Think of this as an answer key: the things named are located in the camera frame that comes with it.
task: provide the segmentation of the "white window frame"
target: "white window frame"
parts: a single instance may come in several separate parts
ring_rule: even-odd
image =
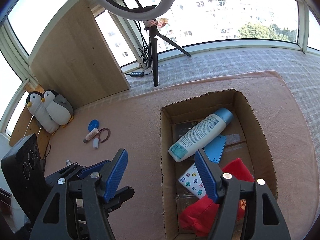
[[[6,137],[8,135],[5,133],[7,124],[11,118],[17,103],[24,94],[24,87],[29,84],[31,87],[35,88],[38,85],[36,78],[33,76],[29,66],[32,63],[34,55],[39,49],[42,41],[50,32],[50,30],[55,26],[55,24],[61,19],[61,17],[79,0],[68,0],[61,9],[56,13],[52,20],[48,23],[47,27],[40,35],[31,55],[25,51],[23,46],[20,44],[18,38],[16,37],[14,31],[11,28],[8,20],[4,22],[4,25],[0,28],[0,50],[3,53],[5,59],[8,61],[11,68],[15,73],[23,80],[22,84],[16,91],[12,100],[4,112],[2,119],[0,120],[0,133],[3,133]],[[96,17],[105,11],[105,9],[100,6],[95,0],[87,0],[93,15]],[[123,0],[114,0],[117,3],[124,6]],[[229,48],[258,48],[258,47],[269,47],[269,48],[282,48],[282,49],[293,49],[300,50],[302,53],[311,53],[320,56],[320,51],[308,47],[308,37],[309,37],[309,13],[308,5],[303,0],[296,0],[298,4],[299,13],[299,28],[297,43],[291,43],[286,41],[274,41],[274,40],[258,40],[258,39],[240,39],[240,40],[223,40],[223,41],[212,41],[205,42],[201,44],[194,44],[189,46],[184,46],[184,49],[190,54],[196,54],[204,51],[212,51],[218,49],[229,49]],[[130,49],[132,50],[135,57],[138,59],[137,62],[123,66],[121,69],[124,73],[129,73],[138,68],[145,66],[143,65],[141,59],[138,58],[140,52],[138,48],[142,47],[142,40],[140,32],[133,21],[124,19],[110,14],[113,21],[119,28],[120,32],[124,36],[124,39],[128,43]],[[172,59],[176,57],[181,57],[183,54],[177,49],[172,49],[159,53],[158,60],[162,62],[167,59]]]

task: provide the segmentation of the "cardboard box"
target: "cardboard box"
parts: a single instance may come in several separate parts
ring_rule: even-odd
[[[201,121],[221,107],[234,114],[233,121],[224,129],[227,143],[220,160],[220,167],[240,157],[255,179],[263,178],[277,198],[277,179],[268,143],[245,96],[234,89],[204,94],[200,97],[165,106],[161,111],[161,169],[163,174],[163,216],[167,240],[196,239],[190,231],[179,228],[178,215],[197,199],[177,179],[193,163],[193,156],[180,163],[174,161],[168,149],[174,143],[174,125],[182,122]],[[236,226],[234,238],[240,238]]]

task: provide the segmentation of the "window pane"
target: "window pane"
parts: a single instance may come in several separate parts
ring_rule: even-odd
[[[139,2],[147,6],[160,0]],[[138,7],[135,0],[125,3],[129,8]],[[159,18],[169,19],[160,33],[176,39],[180,46],[235,38],[297,40],[295,0],[175,0]],[[142,33],[148,39],[148,33]],[[173,46],[158,38],[158,52],[168,49]]]
[[[311,11],[309,11],[308,47],[320,50],[320,26]]]
[[[7,108],[11,98],[21,85],[21,79],[15,74],[12,68],[0,53],[0,84],[2,90],[0,92],[0,119]]]
[[[136,61],[135,56],[110,14],[105,11],[96,17],[96,21],[119,66]]]
[[[10,24],[30,54],[42,31],[68,0],[19,0],[9,14]]]
[[[20,117],[22,110],[24,109],[24,105],[26,103],[28,94],[29,94],[28,92],[25,92],[23,94],[22,98],[20,99],[19,103],[17,104],[16,109],[14,110],[14,112],[11,116],[11,119],[8,123],[7,129],[5,130],[5,132],[7,134],[9,134],[10,136],[12,135],[13,129],[16,126],[16,123]]]

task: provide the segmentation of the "red fabric bag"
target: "red fabric bag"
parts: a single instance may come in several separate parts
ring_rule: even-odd
[[[239,180],[254,182],[252,175],[240,158],[228,163],[223,169]],[[197,236],[207,236],[218,211],[215,204],[207,195],[196,203],[188,206],[179,216],[179,222],[183,229],[195,231]],[[245,200],[239,201],[237,221],[244,217]]]

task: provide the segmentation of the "white ring light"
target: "white ring light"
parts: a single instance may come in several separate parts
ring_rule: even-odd
[[[112,5],[107,0],[96,0],[96,1],[102,7],[104,7],[107,11],[115,15],[118,15],[126,19],[130,19],[130,20],[146,21],[146,20],[155,19],[163,15],[165,12],[167,12],[167,10],[170,9],[170,7],[172,6],[175,0],[161,0],[161,2],[155,8],[147,12],[129,12]]]

